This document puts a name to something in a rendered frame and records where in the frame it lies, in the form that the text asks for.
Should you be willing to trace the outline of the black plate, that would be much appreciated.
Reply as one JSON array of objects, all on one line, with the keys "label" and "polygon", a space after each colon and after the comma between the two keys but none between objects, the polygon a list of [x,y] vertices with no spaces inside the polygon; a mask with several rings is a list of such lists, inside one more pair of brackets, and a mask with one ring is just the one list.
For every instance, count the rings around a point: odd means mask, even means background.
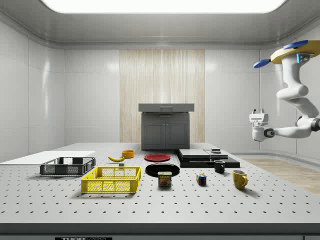
[{"label": "black plate", "polygon": [[157,177],[158,172],[171,172],[174,177],[179,174],[180,168],[171,163],[155,163],[148,165],[145,172],[152,177]]}]

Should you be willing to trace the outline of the red plate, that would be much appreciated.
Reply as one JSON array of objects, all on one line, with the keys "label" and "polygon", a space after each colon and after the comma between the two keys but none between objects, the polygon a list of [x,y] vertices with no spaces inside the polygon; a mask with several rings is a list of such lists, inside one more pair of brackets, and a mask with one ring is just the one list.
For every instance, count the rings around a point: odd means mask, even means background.
[{"label": "red plate", "polygon": [[152,153],[144,157],[149,162],[166,162],[171,159],[171,156],[165,153]]}]

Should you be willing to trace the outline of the white cabinet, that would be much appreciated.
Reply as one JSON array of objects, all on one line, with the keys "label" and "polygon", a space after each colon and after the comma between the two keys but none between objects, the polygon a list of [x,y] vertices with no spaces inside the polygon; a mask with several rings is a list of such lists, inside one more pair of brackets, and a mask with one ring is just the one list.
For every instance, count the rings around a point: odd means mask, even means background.
[{"label": "white cabinet", "polygon": [[142,150],[179,150],[189,148],[190,114],[188,112],[142,113]]}]

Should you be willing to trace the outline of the flat-sided can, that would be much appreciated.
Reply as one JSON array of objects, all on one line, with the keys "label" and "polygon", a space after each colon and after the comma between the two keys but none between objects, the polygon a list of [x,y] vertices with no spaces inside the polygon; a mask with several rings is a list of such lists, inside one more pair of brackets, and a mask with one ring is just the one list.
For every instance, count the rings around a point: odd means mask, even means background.
[{"label": "flat-sided can", "polygon": [[171,187],[172,186],[172,172],[171,171],[159,171],[158,186],[159,187]]}]

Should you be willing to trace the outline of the yellow mug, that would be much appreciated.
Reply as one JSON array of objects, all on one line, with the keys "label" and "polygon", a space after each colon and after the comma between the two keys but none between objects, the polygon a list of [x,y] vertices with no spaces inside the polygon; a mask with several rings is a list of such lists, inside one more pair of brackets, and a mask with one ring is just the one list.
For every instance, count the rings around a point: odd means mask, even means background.
[{"label": "yellow mug", "polygon": [[234,186],[239,190],[243,190],[248,184],[247,173],[242,170],[234,170],[232,172],[232,177]]}]

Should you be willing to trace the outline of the black mug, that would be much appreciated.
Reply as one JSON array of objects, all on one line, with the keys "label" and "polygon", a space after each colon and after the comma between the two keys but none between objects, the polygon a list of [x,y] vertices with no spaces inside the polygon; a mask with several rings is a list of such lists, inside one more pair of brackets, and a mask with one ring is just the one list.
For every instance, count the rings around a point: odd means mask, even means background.
[{"label": "black mug", "polygon": [[225,172],[225,161],[214,160],[214,170],[216,173],[223,174]]}]

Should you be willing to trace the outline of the dark grey basket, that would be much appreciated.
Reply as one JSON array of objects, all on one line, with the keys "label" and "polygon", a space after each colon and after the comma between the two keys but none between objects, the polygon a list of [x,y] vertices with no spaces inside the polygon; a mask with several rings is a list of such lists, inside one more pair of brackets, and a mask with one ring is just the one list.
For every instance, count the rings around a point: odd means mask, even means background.
[{"label": "dark grey basket", "polygon": [[95,157],[58,157],[40,165],[43,176],[83,176],[96,165]]}]

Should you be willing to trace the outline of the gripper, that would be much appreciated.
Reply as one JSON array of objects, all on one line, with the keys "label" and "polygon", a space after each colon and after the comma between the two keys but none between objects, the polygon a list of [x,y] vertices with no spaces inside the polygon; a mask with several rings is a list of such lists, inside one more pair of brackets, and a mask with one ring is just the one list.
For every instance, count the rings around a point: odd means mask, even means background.
[{"label": "gripper", "polygon": [[249,115],[249,121],[252,126],[266,126],[269,124],[269,115],[264,112],[264,109],[260,109],[260,113],[256,113],[256,109],[253,109]]}]

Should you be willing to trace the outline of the drone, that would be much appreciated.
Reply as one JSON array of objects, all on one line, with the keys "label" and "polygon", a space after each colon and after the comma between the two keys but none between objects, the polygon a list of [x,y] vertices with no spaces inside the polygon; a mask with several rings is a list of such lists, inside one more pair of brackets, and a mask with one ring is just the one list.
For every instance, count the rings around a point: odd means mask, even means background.
[{"label": "drone", "polygon": [[253,67],[260,68],[268,63],[282,64],[282,58],[288,55],[296,55],[308,53],[311,54],[311,58],[320,54],[320,40],[302,40],[285,45],[283,48],[275,51],[269,59],[263,59],[256,62]]}]

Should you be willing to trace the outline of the white board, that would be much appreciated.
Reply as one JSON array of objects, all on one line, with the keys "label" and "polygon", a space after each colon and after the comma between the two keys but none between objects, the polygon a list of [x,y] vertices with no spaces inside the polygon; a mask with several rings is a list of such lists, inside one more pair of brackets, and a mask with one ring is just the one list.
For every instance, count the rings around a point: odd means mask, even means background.
[{"label": "white board", "polygon": [[41,165],[59,157],[87,157],[94,152],[95,151],[43,151],[1,162],[0,165]]}]

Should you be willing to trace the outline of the yellow basket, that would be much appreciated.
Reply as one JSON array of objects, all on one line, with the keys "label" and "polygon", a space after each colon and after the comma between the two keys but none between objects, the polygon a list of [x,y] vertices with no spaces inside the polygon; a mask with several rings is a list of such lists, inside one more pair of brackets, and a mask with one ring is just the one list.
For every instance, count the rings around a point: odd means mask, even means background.
[{"label": "yellow basket", "polygon": [[97,166],[81,178],[82,193],[136,193],[140,166]]}]

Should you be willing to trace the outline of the black stove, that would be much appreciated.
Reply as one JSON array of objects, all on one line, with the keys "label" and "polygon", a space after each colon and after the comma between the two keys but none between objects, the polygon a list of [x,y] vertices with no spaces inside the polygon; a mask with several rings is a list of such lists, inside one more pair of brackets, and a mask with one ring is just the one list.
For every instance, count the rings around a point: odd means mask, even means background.
[{"label": "black stove", "polygon": [[177,152],[181,168],[213,168],[215,160],[225,162],[226,168],[239,168],[240,162],[226,153],[213,153],[209,149],[179,149]]}]

